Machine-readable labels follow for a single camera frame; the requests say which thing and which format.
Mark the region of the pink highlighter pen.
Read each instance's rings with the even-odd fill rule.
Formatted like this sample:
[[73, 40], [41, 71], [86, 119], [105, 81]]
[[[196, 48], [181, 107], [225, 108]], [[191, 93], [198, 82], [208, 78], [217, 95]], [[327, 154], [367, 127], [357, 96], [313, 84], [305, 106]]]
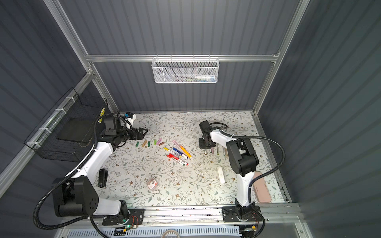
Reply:
[[184, 152], [182, 146], [179, 145], [179, 144], [177, 143], [177, 141], [174, 140], [173, 143], [175, 144], [175, 146], [176, 146], [177, 149], [179, 149], [180, 151]]

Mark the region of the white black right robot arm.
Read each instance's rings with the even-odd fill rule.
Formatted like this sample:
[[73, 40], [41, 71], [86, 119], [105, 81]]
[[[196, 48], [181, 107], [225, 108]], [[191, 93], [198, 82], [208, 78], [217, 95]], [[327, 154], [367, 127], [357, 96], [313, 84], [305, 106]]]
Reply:
[[227, 150], [229, 164], [237, 175], [237, 197], [235, 198], [235, 214], [239, 220], [247, 220], [254, 211], [255, 202], [252, 200], [251, 181], [254, 178], [258, 156], [249, 138], [237, 138], [229, 135], [222, 129], [225, 127], [214, 127], [208, 121], [199, 124], [202, 137], [199, 139], [201, 149], [211, 149], [221, 145]]

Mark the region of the orange highlighter pen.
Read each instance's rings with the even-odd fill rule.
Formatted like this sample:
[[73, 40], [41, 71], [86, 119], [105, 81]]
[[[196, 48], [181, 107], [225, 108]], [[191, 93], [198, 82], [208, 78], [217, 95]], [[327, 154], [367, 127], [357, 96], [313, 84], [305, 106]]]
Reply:
[[192, 156], [190, 155], [190, 153], [189, 153], [183, 146], [180, 145], [180, 148], [181, 148], [181, 150], [186, 154], [186, 156], [187, 156], [189, 159], [192, 158]]

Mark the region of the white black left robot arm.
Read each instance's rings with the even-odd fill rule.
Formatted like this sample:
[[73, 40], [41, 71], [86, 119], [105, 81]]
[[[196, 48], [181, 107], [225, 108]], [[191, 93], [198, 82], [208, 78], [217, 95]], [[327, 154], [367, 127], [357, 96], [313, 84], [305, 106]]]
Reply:
[[106, 159], [128, 140], [143, 140], [148, 130], [134, 128], [136, 115], [106, 114], [94, 125], [94, 144], [88, 154], [71, 171], [73, 177], [53, 191], [55, 214], [58, 217], [121, 216], [130, 213], [125, 201], [100, 198], [93, 186]]

